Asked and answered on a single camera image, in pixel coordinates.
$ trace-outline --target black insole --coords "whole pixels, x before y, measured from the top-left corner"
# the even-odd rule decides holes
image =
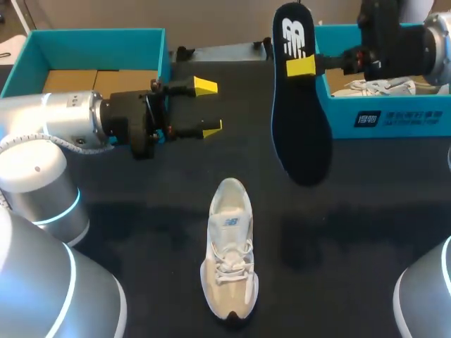
[[[272,134],[279,160],[297,184],[314,186],[328,174],[332,132],[315,77],[288,77],[286,61],[315,53],[314,22],[302,4],[280,7],[273,21],[275,93]]]

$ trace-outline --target black table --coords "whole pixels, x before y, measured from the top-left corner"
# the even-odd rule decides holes
[[[173,77],[219,83],[219,95],[172,100],[174,124],[222,118],[204,141],[68,156],[91,230],[78,249],[121,281],[126,337],[399,337],[392,296],[402,271],[451,234],[449,139],[335,142],[330,177],[295,186],[273,152],[269,63],[186,63]],[[229,332],[204,300],[209,204],[236,177],[254,209],[259,301]]]

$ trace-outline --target white sneaker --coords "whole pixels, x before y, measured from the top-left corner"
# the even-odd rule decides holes
[[[222,320],[245,319],[257,301],[252,230],[246,189],[235,178],[225,179],[211,201],[206,255],[200,267],[206,301]]]
[[[348,83],[349,89],[341,89],[333,96],[415,95],[415,82],[408,77],[392,80],[355,80]]]

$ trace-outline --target new balance n logo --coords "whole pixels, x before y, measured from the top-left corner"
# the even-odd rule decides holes
[[[239,218],[228,218],[224,225],[237,225]]]
[[[283,39],[287,42],[283,44],[285,54],[293,58],[305,58],[305,36],[304,26],[299,21],[291,21],[288,18],[282,21]]]

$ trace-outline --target shoe lace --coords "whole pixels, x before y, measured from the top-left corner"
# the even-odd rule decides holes
[[[346,84],[351,89],[362,90],[367,94],[377,94],[379,92],[384,94],[389,94],[390,91],[388,87],[390,83],[387,80],[376,80],[367,82],[365,80],[354,80],[348,84]]]
[[[236,245],[227,246],[221,255],[214,244],[211,244],[214,256],[216,257],[216,280],[218,282],[234,282],[237,280],[245,280],[249,274],[254,272],[254,264],[247,263],[245,258],[252,252],[254,246],[252,240],[246,241],[245,250],[241,250]],[[235,251],[238,253],[237,258],[233,261],[226,261],[225,257],[228,252]]]

